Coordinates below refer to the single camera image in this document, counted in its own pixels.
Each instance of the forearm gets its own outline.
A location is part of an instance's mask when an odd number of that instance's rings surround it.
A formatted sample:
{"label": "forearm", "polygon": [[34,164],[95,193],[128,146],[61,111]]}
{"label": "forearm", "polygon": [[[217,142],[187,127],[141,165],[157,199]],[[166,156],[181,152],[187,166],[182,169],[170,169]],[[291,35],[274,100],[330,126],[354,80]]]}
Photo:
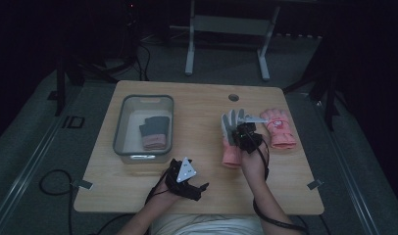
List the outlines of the forearm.
{"label": "forearm", "polygon": [[[251,184],[250,187],[251,191],[253,192],[256,205],[264,216],[280,222],[292,224],[292,221],[282,210],[281,206],[278,204],[273,193],[265,182],[260,183],[259,185]],[[296,230],[278,227],[274,224],[264,221],[263,219],[261,219],[261,224],[265,234],[300,234]]]}
{"label": "forearm", "polygon": [[150,224],[167,211],[173,202],[153,197],[118,233],[118,235],[142,235]]}

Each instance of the person's right hand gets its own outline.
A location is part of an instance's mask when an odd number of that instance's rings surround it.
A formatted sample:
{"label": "person's right hand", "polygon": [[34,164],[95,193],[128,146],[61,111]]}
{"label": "person's right hand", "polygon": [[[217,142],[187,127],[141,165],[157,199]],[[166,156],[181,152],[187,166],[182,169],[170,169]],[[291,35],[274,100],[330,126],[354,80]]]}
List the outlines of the person's right hand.
{"label": "person's right hand", "polygon": [[[266,143],[268,143],[269,138],[263,135],[263,140]],[[264,159],[268,165],[270,161],[270,153],[269,149],[267,148],[267,145],[264,142],[262,142],[261,145],[259,146],[259,149],[263,154]],[[250,186],[251,184],[257,184],[257,185],[261,183],[266,184],[266,179],[265,179],[266,170],[258,150],[254,150],[254,152],[252,152],[251,154],[248,154],[246,151],[242,151],[241,157],[242,157],[242,165],[241,165],[242,172],[244,173],[244,176],[247,179],[248,184]]]}

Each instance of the wooden tabletop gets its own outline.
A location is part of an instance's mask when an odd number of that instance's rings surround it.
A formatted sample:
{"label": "wooden tabletop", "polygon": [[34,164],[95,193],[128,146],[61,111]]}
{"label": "wooden tabletop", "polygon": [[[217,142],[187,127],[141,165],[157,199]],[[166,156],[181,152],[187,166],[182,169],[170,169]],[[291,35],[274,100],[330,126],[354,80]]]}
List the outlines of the wooden tabletop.
{"label": "wooden tabletop", "polygon": [[[264,109],[288,111],[278,88],[172,82],[120,81],[111,100],[83,179],[93,183],[91,190],[79,189],[75,209],[79,212],[138,212],[165,164],[124,164],[113,150],[114,135],[124,97],[128,95],[170,95],[174,98],[174,137],[171,158],[192,160],[197,175],[189,180],[208,189],[196,202],[183,199],[169,213],[254,213],[253,196],[241,169],[222,165],[223,135],[221,115],[245,109],[258,116]],[[228,99],[235,94],[239,100]],[[321,214],[323,203],[314,181],[292,116],[292,132],[298,142],[292,150],[270,148],[270,175],[267,180],[279,204],[288,214]],[[258,133],[269,135],[257,123]]]}

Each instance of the gray carpet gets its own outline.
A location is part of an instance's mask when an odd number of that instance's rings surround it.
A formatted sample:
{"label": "gray carpet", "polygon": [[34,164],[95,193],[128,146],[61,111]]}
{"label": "gray carpet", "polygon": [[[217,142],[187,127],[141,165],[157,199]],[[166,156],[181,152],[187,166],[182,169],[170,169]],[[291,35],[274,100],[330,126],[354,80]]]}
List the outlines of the gray carpet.
{"label": "gray carpet", "polygon": [[[276,37],[270,44],[267,60],[272,80],[260,78],[257,56],[254,50],[215,47],[206,43],[196,48],[193,75],[184,75],[186,44],[183,38],[170,46],[143,45],[150,52],[147,75],[154,81],[197,82],[234,85],[274,86],[284,88],[297,81],[307,66],[319,40]],[[142,66],[147,64],[148,54],[139,49]],[[137,80],[137,67],[116,74],[118,79]],[[46,140],[47,150],[40,156],[35,174],[24,188],[24,193],[7,210],[0,224],[0,234],[68,234],[68,195],[53,197],[43,194],[38,187],[41,177],[54,168],[69,172],[73,179],[83,177],[88,159],[96,141],[114,85],[96,78],[89,78],[83,87],[68,86],[69,104],[63,115],[54,117],[56,104],[47,101],[47,95],[55,89],[54,73],[45,78],[36,89],[13,124],[0,138],[0,209],[16,178],[29,159],[35,158],[34,150]],[[311,85],[302,87],[286,99],[290,112],[306,151],[315,178],[324,182],[319,190],[324,204],[323,217],[331,234],[398,234],[398,203],[388,186],[371,147],[356,120],[339,104],[340,116],[333,118],[335,131],[331,133],[323,123],[323,108],[305,95]],[[81,129],[62,128],[66,116],[84,117]],[[45,135],[51,126],[55,133]],[[349,168],[342,169],[342,160]],[[68,190],[68,179],[54,174],[47,181],[48,190]],[[351,193],[352,187],[360,195]],[[361,196],[366,215],[359,211],[356,197]],[[96,233],[103,224],[117,214],[80,213],[73,211],[74,234]],[[373,223],[373,230],[366,229],[365,216]],[[311,234],[326,234],[318,216],[302,216]],[[112,223],[102,234],[114,234],[128,217]],[[296,223],[301,221],[293,216]]]}

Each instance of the glove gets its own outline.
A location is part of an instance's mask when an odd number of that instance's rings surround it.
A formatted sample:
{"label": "glove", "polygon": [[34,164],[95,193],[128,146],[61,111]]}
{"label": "glove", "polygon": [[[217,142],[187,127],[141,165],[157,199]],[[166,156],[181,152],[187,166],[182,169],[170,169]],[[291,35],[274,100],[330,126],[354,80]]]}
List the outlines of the glove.
{"label": "glove", "polygon": [[145,150],[163,150],[167,146],[169,117],[150,117],[139,126]]}
{"label": "glove", "polygon": [[271,146],[276,149],[292,149],[296,140],[290,130],[288,117],[284,110],[268,109],[260,113],[260,118],[266,119],[266,129],[272,137]]}
{"label": "glove", "polygon": [[236,146],[232,137],[232,131],[236,129],[238,124],[245,122],[244,110],[239,110],[238,114],[235,110],[229,111],[228,115],[222,115],[222,128],[223,128],[223,144],[224,156],[223,165],[230,168],[240,168],[241,166],[241,150]]}

